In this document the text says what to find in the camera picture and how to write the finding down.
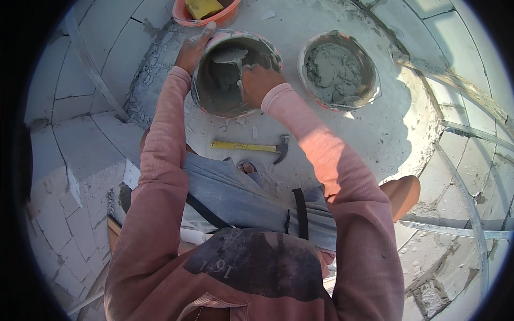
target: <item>right hand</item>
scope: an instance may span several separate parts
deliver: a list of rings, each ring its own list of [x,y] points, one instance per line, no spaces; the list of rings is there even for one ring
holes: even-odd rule
[[[264,69],[259,64],[244,65],[241,68],[243,101],[254,108],[261,108],[262,100],[275,86],[287,83],[281,73]]]

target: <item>sleeve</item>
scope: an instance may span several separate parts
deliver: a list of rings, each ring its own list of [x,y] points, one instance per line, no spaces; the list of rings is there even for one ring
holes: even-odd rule
[[[141,176],[114,249],[105,285],[106,312],[127,318],[158,286],[178,256],[188,192],[183,102],[190,76],[173,67],[162,86],[141,154]]]
[[[401,320],[403,274],[391,204],[373,173],[291,85],[273,88],[261,108],[296,137],[325,185],[327,206],[337,227],[333,300],[339,318]]]

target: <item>pink long-sleeve shirt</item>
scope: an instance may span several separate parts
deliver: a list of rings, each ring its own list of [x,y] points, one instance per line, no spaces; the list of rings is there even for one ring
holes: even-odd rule
[[[105,285],[107,319],[175,320],[208,306],[230,308],[231,320],[401,320],[403,276],[389,199],[355,151],[289,84],[273,88],[262,110],[296,137],[325,185],[337,226],[333,297],[322,288],[319,261],[313,263],[318,260],[315,247],[282,233],[221,230],[178,256],[188,192],[182,168],[183,102],[189,89],[189,74],[173,67],[112,255]],[[245,250],[241,261],[238,253]]]

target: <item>orange bucket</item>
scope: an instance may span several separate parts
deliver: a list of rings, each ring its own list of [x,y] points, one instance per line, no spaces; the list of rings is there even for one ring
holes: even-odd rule
[[[179,25],[185,27],[200,27],[214,21],[216,22],[217,28],[227,28],[237,19],[240,2],[241,0],[233,0],[232,3],[230,3],[230,0],[219,0],[219,3],[224,7],[221,12],[203,20],[195,20],[186,8],[184,0],[175,0],[175,4],[173,5],[173,19],[175,19]]]

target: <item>grey cloth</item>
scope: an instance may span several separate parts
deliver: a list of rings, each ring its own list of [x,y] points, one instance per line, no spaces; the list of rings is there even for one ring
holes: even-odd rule
[[[187,153],[184,171],[189,179],[189,193],[228,224],[298,236],[298,219],[294,207],[275,202],[251,177],[237,169],[232,159],[208,159]],[[323,193],[313,186],[304,191],[309,223],[309,241],[315,246],[336,250],[336,223],[326,207]],[[217,230],[197,211],[186,204],[182,225],[204,233]]]

